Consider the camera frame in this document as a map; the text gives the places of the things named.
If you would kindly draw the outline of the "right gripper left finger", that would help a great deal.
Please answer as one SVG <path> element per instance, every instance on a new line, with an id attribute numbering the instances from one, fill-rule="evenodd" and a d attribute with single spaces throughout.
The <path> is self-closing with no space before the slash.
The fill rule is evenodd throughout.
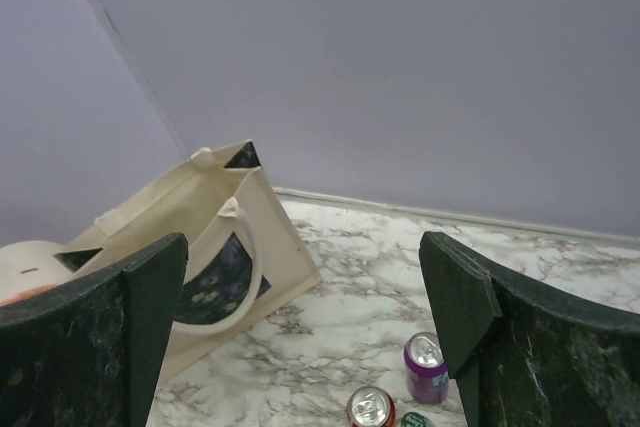
<path id="1" fill-rule="evenodd" d="M 145 425 L 187 260 L 172 233 L 2 307 L 2 425 Z"/>

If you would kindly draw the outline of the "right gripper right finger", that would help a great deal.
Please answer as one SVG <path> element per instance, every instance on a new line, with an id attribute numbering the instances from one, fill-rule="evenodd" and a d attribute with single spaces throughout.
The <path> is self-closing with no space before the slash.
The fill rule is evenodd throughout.
<path id="1" fill-rule="evenodd" d="M 636 426 L 639 316 L 509 269 L 442 232 L 419 260 L 470 426 Z"/>

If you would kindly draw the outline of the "purple fanta can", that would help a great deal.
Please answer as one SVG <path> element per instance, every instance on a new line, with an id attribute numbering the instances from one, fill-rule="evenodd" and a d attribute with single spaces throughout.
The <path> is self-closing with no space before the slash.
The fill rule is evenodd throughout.
<path id="1" fill-rule="evenodd" d="M 403 357 L 411 396 L 421 404 L 443 403 L 449 376 L 437 336 L 430 332 L 414 334 L 404 346 Z"/>

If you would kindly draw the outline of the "clear glass bottle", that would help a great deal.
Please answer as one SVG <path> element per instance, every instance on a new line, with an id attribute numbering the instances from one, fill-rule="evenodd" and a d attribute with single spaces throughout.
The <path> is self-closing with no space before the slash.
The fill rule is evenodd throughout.
<path id="1" fill-rule="evenodd" d="M 425 415 L 418 412 L 406 412 L 399 420 L 398 427 L 435 427 Z"/>

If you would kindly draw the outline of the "red cola can four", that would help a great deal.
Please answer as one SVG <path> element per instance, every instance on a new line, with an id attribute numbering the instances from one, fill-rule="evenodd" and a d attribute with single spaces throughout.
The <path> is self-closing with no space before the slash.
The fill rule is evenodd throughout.
<path id="1" fill-rule="evenodd" d="M 346 415 L 352 427 L 392 427 L 396 420 L 396 406 L 386 390 L 363 386 L 350 396 Z"/>

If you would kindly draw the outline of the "beige canvas tote bag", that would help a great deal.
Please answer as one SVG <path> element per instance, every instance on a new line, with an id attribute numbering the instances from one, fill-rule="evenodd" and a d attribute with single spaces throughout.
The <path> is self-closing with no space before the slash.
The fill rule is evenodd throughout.
<path id="1" fill-rule="evenodd" d="M 252 141 L 199 149 L 55 257 L 86 275 L 175 232 L 189 254 L 160 382 L 321 280 Z"/>

